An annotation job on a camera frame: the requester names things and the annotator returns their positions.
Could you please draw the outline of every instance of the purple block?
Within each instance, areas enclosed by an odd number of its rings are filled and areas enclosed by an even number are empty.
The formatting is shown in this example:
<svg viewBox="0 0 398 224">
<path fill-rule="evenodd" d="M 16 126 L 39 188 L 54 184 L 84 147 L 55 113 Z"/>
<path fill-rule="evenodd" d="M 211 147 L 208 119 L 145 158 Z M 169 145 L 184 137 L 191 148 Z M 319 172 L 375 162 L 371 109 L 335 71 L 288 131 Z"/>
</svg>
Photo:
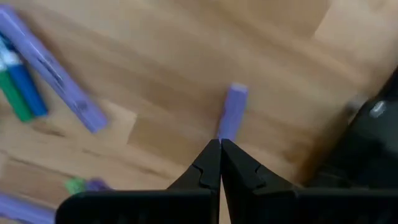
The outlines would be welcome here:
<svg viewBox="0 0 398 224">
<path fill-rule="evenodd" d="M 0 5 L 0 32 L 12 42 L 92 133 L 106 126 L 107 120 L 101 110 L 31 33 L 13 8 L 5 4 Z"/>
<path fill-rule="evenodd" d="M 248 88 L 237 83 L 232 84 L 224 103 L 224 113 L 218 127 L 217 135 L 220 141 L 222 139 L 235 140 L 247 100 Z"/>
<path fill-rule="evenodd" d="M 103 190 L 112 190 L 103 179 L 100 178 L 92 178 L 89 181 L 86 181 L 86 190 L 87 191 L 103 191 Z"/>
<path fill-rule="evenodd" d="M 0 193 L 0 216 L 22 223 L 54 224 L 55 211 Z"/>
</svg>

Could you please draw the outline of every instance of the wood grain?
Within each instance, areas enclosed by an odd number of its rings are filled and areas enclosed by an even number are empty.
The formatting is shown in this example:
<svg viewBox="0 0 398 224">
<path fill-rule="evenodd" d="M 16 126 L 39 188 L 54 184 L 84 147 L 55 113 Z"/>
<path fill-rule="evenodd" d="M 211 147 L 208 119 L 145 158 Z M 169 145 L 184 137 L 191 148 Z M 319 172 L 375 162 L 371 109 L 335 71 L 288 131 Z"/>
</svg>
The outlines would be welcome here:
<svg viewBox="0 0 398 224">
<path fill-rule="evenodd" d="M 0 189 L 53 207 L 72 176 L 166 188 L 215 136 L 232 82 L 249 88 L 237 143 L 299 184 L 346 126 L 347 102 L 377 93 L 398 62 L 394 0 L 0 2 L 110 120 L 90 134 L 38 74 L 48 118 L 21 124 L 0 98 Z"/>
</svg>

